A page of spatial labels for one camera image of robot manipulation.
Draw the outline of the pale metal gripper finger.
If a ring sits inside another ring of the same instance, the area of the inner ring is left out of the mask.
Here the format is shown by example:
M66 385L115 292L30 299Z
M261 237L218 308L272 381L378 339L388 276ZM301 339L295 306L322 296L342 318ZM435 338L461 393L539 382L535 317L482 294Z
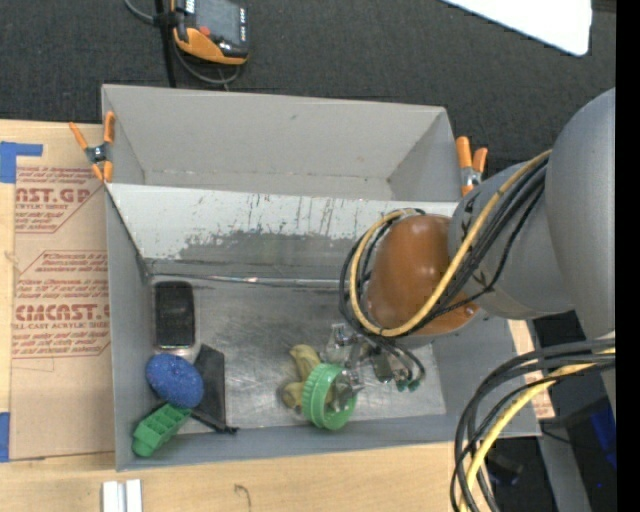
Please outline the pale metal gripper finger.
M344 324L334 324L328 341L328 361L353 370L361 353L361 339Z
M334 380L333 388L332 408L336 412L343 412L355 407L358 395L365 385L357 371L343 370Z

